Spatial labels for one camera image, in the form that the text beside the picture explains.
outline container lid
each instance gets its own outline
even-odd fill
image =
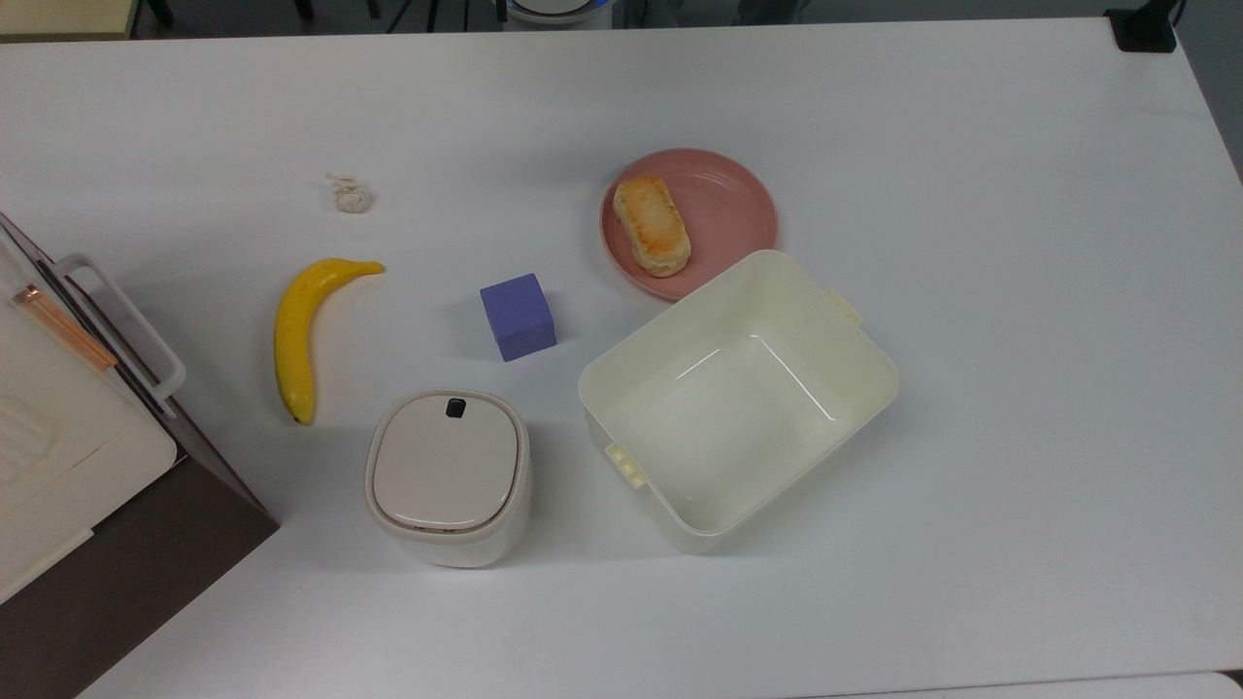
[[[380,511],[401,525],[465,531],[505,507],[517,466],[517,428],[500,405],[425,394],[384,428],[372,489]]]

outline container handle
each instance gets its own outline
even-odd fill
[[[99,281],[102,281],[103,285],[108,287],[108,291],[111,291],[112,295],[117,299],[117,301],[121,302],[121,305],[126,308],[126,311],[128,311],[129,315],[133,316],[134,322],[138,323],[138,327],[140,327],[142,331],[147,333],[148,338],[152,341],[155,348],[159,350],[159,353],[164,356],[165,361],[168,361],[168,366],[170,367],[170,373],[168,377],[165,377],[155,386],[148,386],[147,377],[143,376],[143,372],[137,372],[137,371],[134,372],[134,376],[138,377],[138,381],[142,382],[144,388],[147,388],[147,392],[152,396],[152,398],[154,398],[157,402],[165,400],[168,397],[173,396],[173,392],[180,388],[181,383],[185,381],[185,364],[183,364],[181,359],[173,353],[173,350],[168,346],[167,342],[164,342],[164,338],[155,332],[155,328],[152,327],[152,323],[147,322],[147,318],[143,317],[142,312],[138,311],[138,307],[134,306],[134,302],[129,300],[129,296],[126,296],[126,292],[122,291],[119,286],[117,286],[117,282],[112,281],[112,277],[103,274],[103,270],[96,266],[94,261],[91,257],[88,257],[82,252],[73,252],[72,255],[66,255],[65,257],[61,257],[60,260],[56,261],[56,264],[52,265],[52,271],[55,271],[60,276],[68,277],[71,274],[83,267],[89,269],[92,272],[94,272],[96,276],[99,277]]]
[[[830,289],[825,291],[824,295],[828,296],[829,301],[833,301],[833,305],[840,308],[848,318],[850,318],[850,322],[854,325],[863,325],[863,316],[860,316],[859,311],[855,311],[850,303],[846,303],[846,300],[843,299],[840,294]]]
[[[613,459],[613,464],[617,465],[618,470],[622,471],[622,475],[630,481],[631,488],[643,488],[644,485],[648,485],[648,476],[644,475],[639,464],[634,463],[634,458],[631,458],[630,453],[625,450],[625,447],[614,442],[604,449],[604,453],[609,455],[609,459]]]

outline small bin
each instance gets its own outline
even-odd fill
[[[531,511],[531,447],[508,403],[423,391],[380,419],[367,506],[382,529],[438,566],[476,568],[517,546]]]
[[[897,371],[782,252],[721,272],[578,379],[592,440],[702,553],[880,413]]]

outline white appliance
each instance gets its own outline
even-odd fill
[[[102,332],[73,300],[67,277],[89,260],[73,255],[52,264],[2,214],[0,226],[4,602],[174,464],[177,444],[150,410],[160,409],[185,372],[168,352],[170,377],[153,386],[142,367],[82,328],[86,322]],[[138,325],[150,328],[140,318]],[[152,342],[168,351],[158,337]]]
[[[615,0],[493,0],[505,31],[613,29]]]

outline bun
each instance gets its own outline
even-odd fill
[[[634,259],[653,276],[672,276],[691,256],[691,239],[665,182],[656,175],[618,184],[613,210],[622,219]]]

